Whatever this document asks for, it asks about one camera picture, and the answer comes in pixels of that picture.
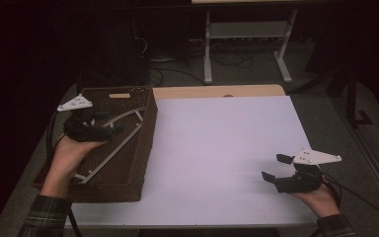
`wooden box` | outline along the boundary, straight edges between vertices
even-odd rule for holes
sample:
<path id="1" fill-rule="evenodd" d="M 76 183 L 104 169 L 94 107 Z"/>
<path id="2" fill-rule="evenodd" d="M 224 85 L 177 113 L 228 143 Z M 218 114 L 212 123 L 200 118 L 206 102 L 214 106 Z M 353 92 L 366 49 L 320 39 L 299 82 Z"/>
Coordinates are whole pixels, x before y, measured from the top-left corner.
<path id="1" fill-rule="evenodd" d="M 96 112 L 109 113 L 109 118 L 96 120 L 95 126 L 104 126 L 117 118 L 114 125 L 123 124 L 124 131 L 87 155 L 78 167 L 79 178 L 71 181 L 68 198 L 74 202 L 140 200 L 158 111 L 152 89 L 85 88 L 81 94 L 93 103 Z M 112 154 L 114 156 L 101 170 L 85 184 L 80 184 Z M 46 161 L 34 180 L 34 187 L 42 187 L 49 165 L 50 162 Z"/>

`white surface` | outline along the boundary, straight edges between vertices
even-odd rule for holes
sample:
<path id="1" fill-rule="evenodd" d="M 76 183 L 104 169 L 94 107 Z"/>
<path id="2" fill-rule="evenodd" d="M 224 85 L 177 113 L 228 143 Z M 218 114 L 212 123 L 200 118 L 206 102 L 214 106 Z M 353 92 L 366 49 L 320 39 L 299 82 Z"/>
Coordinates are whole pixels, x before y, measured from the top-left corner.
<path id="1" fill-rule="evenodd" d="M 79 225 L 136 228 L 315 223 L 261 171 L 294 173 L 275 154 L 309 143 L 289 97 L 161 99 L 142 199 L 74 203 Z"/>

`person's right hand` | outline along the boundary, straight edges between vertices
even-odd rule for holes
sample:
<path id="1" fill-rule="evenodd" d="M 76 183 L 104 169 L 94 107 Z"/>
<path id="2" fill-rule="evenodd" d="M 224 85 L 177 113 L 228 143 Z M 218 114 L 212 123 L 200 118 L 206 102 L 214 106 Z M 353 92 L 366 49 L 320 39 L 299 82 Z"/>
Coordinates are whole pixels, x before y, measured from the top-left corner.
<path id="1" fill-rule="evenodd" d="M 331 191 L 324 184 L 316 191 L 291 195 L 301 199 L 319 218 L 341 213 Z"/>

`wire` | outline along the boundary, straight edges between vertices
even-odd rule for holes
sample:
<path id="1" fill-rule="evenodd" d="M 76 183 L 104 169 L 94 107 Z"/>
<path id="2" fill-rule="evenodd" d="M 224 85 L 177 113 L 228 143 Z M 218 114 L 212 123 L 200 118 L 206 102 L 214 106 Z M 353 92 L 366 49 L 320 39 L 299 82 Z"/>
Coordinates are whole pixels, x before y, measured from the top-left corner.
<path id="1" fill-rule="evenodd" d="M 211 54 L 210 58 L 216 61 L 217 63 L 225 66 L 233 66 L 238 68 L 250 68 L 254 65 L 254 55 L 248 56 L 247 58 L 244 58 L 241 54 L 234 54 L 236 56 L 239 56 L 241 58 L 240 61 L 234 62 L 226 57 L 219 58 L 216 54 Z M 247 66 L 241 66 L 246 61 L 249 61 L 249 64 Z"/>
<path id="2" fill-rule="evenodd" d="M 335 185 L 338 187 L 339 203 L 337 202 L 337 205 L 338 205 L 338 207 L 341 207 L 341 199 L 342 199 L 342 188 L 341 188 L 341 185 L 338 183 L 338 181 L 333 176 L 331 176 L 331 175 L 329 175 L 327 173 L 324 173 L 322 171 L 321 171 L 321 173 L 324 174 L 325 176 L 329 177 L 332 180 L 332 183 L 335 183 Z M 330 189 L 332 191 L 332 193 L 334 193 L 334 194 L 336 193 L 336 191 L 335 191 L 335 189 L 334 189 L 333 186 L 328 187 L 328 189 Z"/>
<path id="3" fill-rule="evenodd" d="M 352 195 L 356 196 L 357 198 L 359 198 L 360 200 L 364 201 L 366 204 L 368 204 L 369 206 L 373 207 L 375 210 L 377 210 L 379 212 L 379 207 L 377 207 L 375 204 L 371 203 L 371 201 L 365 199 L 364 197 L 362 197 L 360 194 L 358 194 L 357 192 L 347 188 L 346 186 L 344 185 L 341 185 L 340 183 L 338 183 L 331 175 L 327 174 L 327 173 L 324 173 L 322 172 L 322 174 L 324 174 L 325 176 L 328 176 L 331 180 L 330 182 L 334 183 L 336 186 L 350 192 Z"/>
<path id="4" fill-rule="evenodd" d="M 149 69 L 149 70 L 154 70 L 154 71 L 156 71 L 156 72 L 158 72 L 158 73 L 160 74 L 160 77 L 157 77 L 157 76 L 153 75 L 153 74 L 149 71 L 149 75 L 150 75 L 151 77 L 153 77 L 154 79 L 159 80 L 159 81 L 157 82 L 157 84 L 155 84 L 154 87 L 163 86 L 163 80 L 164 80 L 164 75 L 163 75 L 163 73 L 162 73 L 160 70 L 155 69 L 155 68 L 151 68 L 151 69 Z"/>
<path id="5" fill-rule="evenodd" d="M 73 215 L 72 208 L 70 208 L 68 216 L 70 223 L 72 224 L 73 232 L 75 233 L 76 237 L 82 237 L 82 233 L 79 230 L 78 223 L 76 222 L 75 216 Z"/>
<path id="6" fill-rule="evenodd" d="M 177 59 L 174 57 L 166 57 L 166 58 L 160 58 L 160 59 L 150 59 L 151 62 L 173 62 Z"/>
<path id="7" fill-rule="evenodd" d="M 202 53 L 204 53 L 204 50 L 205 50 L 205 40 L 204 39 L 193 39 L 190 42 L 193 43 L 193 44 L 195 44 L 194 42 L 201 42 L 201 45 L 198 46 L 197 48 L 195 48 L 190 53 L 191 56 L 198 56 L 198 55 L 201 55 Z"/>
<path id="8" fill-rule="evenodd" d="M 67 134 L 63 134 L 62 136 L 60 136 L 60 138 L 58 138 L 58 140 L 56 141 L 56 143 L 54 144 L 53 146 L 53 151 L 54 149 L 57 147 L 58 143 L 61 141 L 61 139 L 63 139 L 63 137 L 65 137 Z"/>
<path id="9" fill-rule="evenodd" d="M 46 155 L 47 160 L 51 161 L 53 159 L 53 130 L 54 130 L 54 124 L 56 121 L 57 111 L 53 113 L 53 115 L 50 118 L 50 122 L 48 124 L 47 132 L 46 132 Z"/>
<path id="10" fill-rule="evenodd" d="M 157 70 L 161 70 L 161 71 L 174 71 L 174 72 L 180 72 L 180 73 L 184 73 L 186 74 L 187 76 L 190 76 L 192 77 L 193 79 L 197 80 L 198 82 L 200 82 L 202 85 L 204 84 L 204 82 L 197 78 L 196 76 L 192 75 L 192 74 L 189 74 L 185 71 L 181 71 L 181 70 L 176 70 L 176 69 L 171 69 L 171 68 L 159 68 L 159 67 L 155 67 L 155 68 L 151 68 L 151 69 L 157 69 Z"/>
<path id="11" fill-rule="evenodd" d="M 144 42 L 143 50 L 139 54 L 140 57 L 143 57 L 143 54 L 144 54 L 144 52 L 146 52 L 146 49 L 147 49 L 147 46 L 148 46 L 147 41 L 146 41 L 146 39 L 140 38 L 140 37 L 136 37 L 135 39 L 136 40 L 142 40 Z"/>
<path id="12" fill-rule="evenodd" d="M 332 186 L 331 183 L 328 183 L 324 180 L 323 184 L 326 186 L 326 188 L 328 188 L 331 191 L 332 197 L 337 203 L 338 208 L 341 208 L 341 195 L 337 193 L 337 191 L 334 189 L 334 186 Z"/>

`flannel shirt sleeve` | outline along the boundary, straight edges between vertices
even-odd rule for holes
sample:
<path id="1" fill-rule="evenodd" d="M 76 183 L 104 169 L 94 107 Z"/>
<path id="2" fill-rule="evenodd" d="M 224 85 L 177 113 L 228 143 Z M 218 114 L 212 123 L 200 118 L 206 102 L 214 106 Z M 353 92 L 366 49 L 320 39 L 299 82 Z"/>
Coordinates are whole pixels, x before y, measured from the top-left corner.
<path id="1" fill-rule="evenodd" d="M 355 237 L 358 234 L 343 214 L 336 214 L 318 219 L 319 230 L 323 237 Z"/>
<path id="2" fill-rule="evenodd" d="M 72 202 L 68 199 L 37 196 L 18 236 L 63 236 L 71 205 Z"/>

